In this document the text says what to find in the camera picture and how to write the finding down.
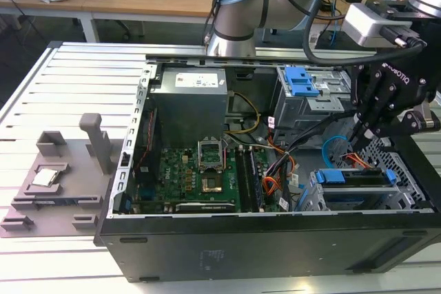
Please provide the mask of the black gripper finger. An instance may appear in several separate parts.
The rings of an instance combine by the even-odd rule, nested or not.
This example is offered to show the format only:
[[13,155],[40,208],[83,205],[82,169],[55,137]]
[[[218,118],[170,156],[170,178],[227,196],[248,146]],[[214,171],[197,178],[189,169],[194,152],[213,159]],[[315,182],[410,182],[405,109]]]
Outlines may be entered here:
[[390,136],[411,136],[428,130],[428,105],[419,105],[408,110],[401,120],[379,118],[374,124],[366,123],[366,130],[360,136],[360,149],[364,149],[372,139]]
[[353,147],[366,147],[374,138],[402,133],[396,118],[396,98],[402,71],[391,65],[355,65],[351,69],[351,102],[356,107],[349,137]]

